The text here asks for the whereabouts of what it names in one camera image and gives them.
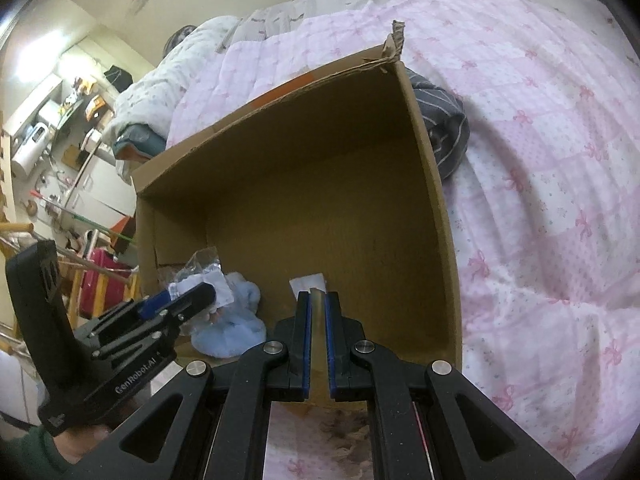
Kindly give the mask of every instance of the human hand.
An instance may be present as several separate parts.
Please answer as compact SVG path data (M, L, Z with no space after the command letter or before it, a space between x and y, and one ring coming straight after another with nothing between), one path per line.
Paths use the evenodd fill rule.
M67 462L76 464L80 459L109 436L111 430L103 424L70 428L53 438L56 449Z

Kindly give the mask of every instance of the bright light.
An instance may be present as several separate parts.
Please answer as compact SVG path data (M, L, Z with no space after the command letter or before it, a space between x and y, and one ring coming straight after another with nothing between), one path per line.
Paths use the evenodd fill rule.
M28 44L20 53L16 74L23 82L40 81L53 70L65 38L55 30Z

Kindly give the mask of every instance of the green sleeve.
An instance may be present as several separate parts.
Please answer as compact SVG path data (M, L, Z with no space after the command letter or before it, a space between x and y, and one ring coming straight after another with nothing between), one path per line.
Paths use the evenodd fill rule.
M67 462L42 426L6 443L6 452L30 480L55 480L69 469Z

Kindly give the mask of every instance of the brown box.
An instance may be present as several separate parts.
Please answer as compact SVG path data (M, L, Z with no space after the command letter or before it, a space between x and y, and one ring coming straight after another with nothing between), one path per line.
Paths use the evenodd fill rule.
M262 292L272 328L291 278L322 272L343 313L399 357L462 363L449 219L404 66L384 45L286 83L133 175L143 290L216 246Z

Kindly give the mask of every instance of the bed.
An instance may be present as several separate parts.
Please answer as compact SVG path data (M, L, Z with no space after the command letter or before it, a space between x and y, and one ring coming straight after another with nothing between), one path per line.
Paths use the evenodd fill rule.
M295 0L228 18L153 133L172 146L393 19L402 61L458 95L471 129L443 182L463 372L571 472L603 478L640 422L640 66L603 4ZM114 137L129 98L144 100L116 104ZM274 408L265 478L370 476L360 414Z

